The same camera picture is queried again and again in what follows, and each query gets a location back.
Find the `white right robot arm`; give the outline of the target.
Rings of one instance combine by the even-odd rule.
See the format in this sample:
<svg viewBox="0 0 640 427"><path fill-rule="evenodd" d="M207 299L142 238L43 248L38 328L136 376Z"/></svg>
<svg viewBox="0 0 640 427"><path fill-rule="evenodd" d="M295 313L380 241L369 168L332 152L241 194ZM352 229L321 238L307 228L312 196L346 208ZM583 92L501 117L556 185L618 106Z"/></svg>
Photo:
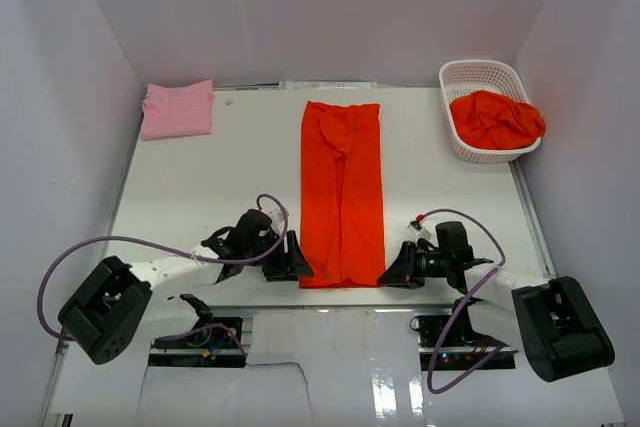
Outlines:
<svg viewBox="0 0 640 427"><path fill-rule="evenodd" d="M462 296L439 333L428 337L430 371L442 360L450 335L466 346L480 339L496 345L480 352L470 372L504 351L524 354L545 382L608 367L615 360L613 344L575 278L546 280L512 273L475 256L467 241L406 242L378 283L418 289L436 278Z"/></svg>

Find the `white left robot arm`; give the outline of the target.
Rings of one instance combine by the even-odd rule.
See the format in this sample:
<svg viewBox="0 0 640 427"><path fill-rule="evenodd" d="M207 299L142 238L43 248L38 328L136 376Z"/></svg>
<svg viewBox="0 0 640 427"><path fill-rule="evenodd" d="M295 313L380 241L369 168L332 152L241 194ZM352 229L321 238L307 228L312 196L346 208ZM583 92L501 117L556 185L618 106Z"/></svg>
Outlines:
<svg viewBox="0 0 640 427"><path fill-rule="evenodd" d="M140 330L150 339L180 336L191 346L205 343L211 334L212 315L189 289L220 283L246 266L260 268L269 282L314 275L293 230L280 233L269 226L227 226L190 252L142 239L129 241L169 256L139 263L127 263L117 256L102 259L58 313L63 329L96 365L115 360ZM152 303L158 311L172 296L179 296L195 311L182 315L177 326L166 318L144 318Z"/></svg>

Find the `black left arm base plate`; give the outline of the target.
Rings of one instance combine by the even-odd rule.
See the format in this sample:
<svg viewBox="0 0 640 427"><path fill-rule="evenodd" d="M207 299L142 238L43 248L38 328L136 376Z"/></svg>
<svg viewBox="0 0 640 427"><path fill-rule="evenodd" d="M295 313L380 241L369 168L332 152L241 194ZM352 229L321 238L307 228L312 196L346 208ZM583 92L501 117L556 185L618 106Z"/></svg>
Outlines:
<svg viewBox="0 0 640 427"><path fill-rule="evenodd" d="M220 328L177 340L156 340L150 349L149 367L243 368L244 355Z"/></svg>

